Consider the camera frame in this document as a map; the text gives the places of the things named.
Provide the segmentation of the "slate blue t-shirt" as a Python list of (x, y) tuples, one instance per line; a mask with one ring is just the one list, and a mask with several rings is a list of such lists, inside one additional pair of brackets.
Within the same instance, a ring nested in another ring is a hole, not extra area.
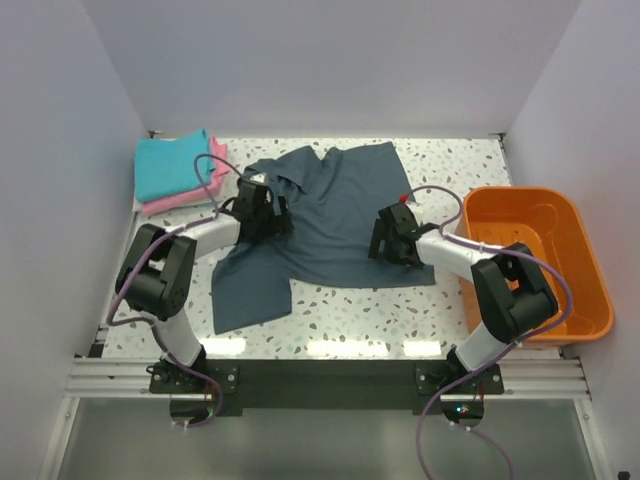
[(304, 146), (244, 172), (265, 174), (274, 194), (285, 197), (293, 231), (242, 243), (217, 262), (211, 280), (216, 334), (290, 314), (293, 280), (337, 288), (434, 284), (431, 266), (411, 269), (368, 256), (379, 210), (410, 189), (392, 143), (332, 147), (323, 157)]

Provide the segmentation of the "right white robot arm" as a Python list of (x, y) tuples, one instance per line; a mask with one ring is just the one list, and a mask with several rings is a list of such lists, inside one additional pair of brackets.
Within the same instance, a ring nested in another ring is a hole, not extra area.
[(481, 368), (554, 317), (558, 301), (541, 262), (522, 243), (485, 245), (419, 221), (415, 204), (398, 202), (378, 212), (369, 257), (422, 268), (445, 269), (471, 283), (480, 323), (447, 354), (445, 379), (459, 393), (481, 380)]

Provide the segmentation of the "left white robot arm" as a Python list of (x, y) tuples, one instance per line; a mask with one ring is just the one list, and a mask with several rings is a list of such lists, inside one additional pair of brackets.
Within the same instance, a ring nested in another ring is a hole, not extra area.
[(241, 178), (237, 194), (213, 212), (170, 230), (141, 226), (129, 246), (106, 314), (110, 327), (145, 323), (163, 358), (174, 366), (171, 378), (185, 392), (207, 380), (205, 347), (189, 324), (188, 300), (195, 261), (238, 244), (259, 244), (289, 235), (294, 226), (286, 198), (267, 176)]

